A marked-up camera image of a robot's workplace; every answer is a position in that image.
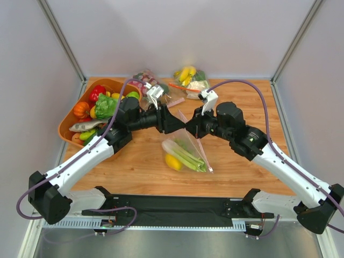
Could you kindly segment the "fake green celery stalk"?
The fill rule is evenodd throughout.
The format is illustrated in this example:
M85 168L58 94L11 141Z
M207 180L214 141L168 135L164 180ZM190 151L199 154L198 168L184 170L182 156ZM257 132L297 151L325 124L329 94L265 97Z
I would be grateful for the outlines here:
M162 142L162 148L166 154L171 154L183 163L183 168L181 170L187 168L200 173L207 172L205 161L198 154L193 154L185 149L184 146L180 145L176 140L164 140Z

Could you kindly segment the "fake yellow lemon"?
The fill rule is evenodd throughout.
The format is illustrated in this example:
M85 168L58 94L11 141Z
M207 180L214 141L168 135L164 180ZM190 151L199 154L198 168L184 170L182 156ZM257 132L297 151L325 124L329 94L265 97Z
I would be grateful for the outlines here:
M169 168L176 171L180 171L183 168L183 163L171 154L165 155L165 163Z

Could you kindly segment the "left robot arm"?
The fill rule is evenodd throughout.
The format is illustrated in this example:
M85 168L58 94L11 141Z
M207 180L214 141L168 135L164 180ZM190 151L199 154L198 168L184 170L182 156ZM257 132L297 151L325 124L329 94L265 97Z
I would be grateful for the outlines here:
M151 104L147 110L139 101L126 97L92 140L69 160L45 174L34 172L28 180L29 203L50 225L61 221L72 210L96 210L106 201L98 188L71 192L71 188L95 166L124 148L132 133L154 127L169 134L185 128L185 123L172 115L165 104Z

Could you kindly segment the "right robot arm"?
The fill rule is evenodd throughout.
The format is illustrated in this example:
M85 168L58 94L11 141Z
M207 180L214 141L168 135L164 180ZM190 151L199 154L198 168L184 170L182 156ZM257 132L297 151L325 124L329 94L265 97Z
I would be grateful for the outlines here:
M288 197L251 190L247 197L257 211L296 218L315 234L323 234L329 226L343 200L343 186L330 185L303 169L264 132L246 125L234 103L224 102L210 111L197 108L186 129L197 139L210 134L227 140L236 154L270 171L295 193Z

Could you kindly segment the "clear zip bag pink slider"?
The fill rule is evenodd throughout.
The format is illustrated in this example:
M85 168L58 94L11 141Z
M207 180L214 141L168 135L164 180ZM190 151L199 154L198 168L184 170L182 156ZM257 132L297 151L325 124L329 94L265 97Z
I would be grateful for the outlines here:
M204 148L202 143L200 142L199 139L194 138L194 136L192 136L186 129L180 129L177 130L171 134L167 134L162 138L162 142L164 140L167 139L171 139L171 140L176 140L180 145L183 145L185 149L187 149L188 151L190 151L193 154L198 154L206 163L207 166L207 172L205 173L213 173L213 168L211 167L208 158L205 154ZM181 171L193 171L193 170L189 170L187 168L184 168Z

